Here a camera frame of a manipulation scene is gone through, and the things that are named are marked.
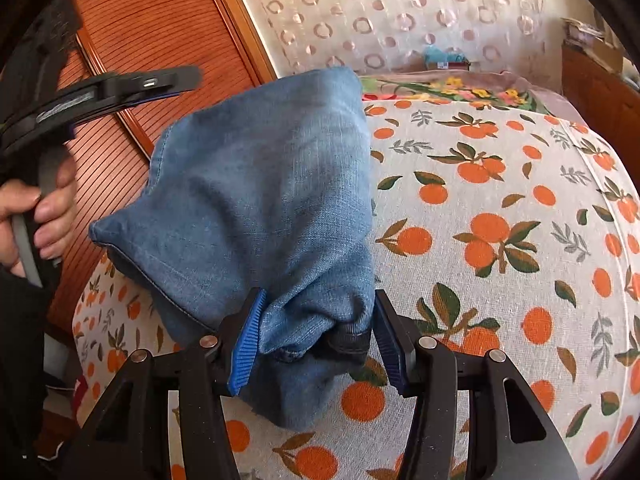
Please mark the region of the black sleeve forearm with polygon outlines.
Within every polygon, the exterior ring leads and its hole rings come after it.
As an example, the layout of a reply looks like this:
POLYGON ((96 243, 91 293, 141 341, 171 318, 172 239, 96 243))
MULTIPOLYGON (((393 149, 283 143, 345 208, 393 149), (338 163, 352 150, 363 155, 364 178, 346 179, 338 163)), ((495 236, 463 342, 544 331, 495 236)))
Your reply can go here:
POLYGON ((44 329, 62 268, 47 271, 40 287, 1 270, 1 477, 55 479, 58 464, 40 460, 35 443, 47 395, 44 329))

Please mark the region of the person's left hand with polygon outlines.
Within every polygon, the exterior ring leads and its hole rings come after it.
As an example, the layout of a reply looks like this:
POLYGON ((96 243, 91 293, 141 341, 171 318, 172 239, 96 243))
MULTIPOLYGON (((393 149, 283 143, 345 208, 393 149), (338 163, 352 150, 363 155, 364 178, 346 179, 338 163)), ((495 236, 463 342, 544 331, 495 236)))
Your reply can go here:
POLYGON ((44 260, 61 257, 72 239, 76 208, 76 162, 67 155, 56 174, 55 189, 41 197, 39 188, 21 180, 1 185, 1 265, 24 278, 25 271, 15 244, 11 218, 14 214, 34 214, 38 226, 34 245, 44 260))

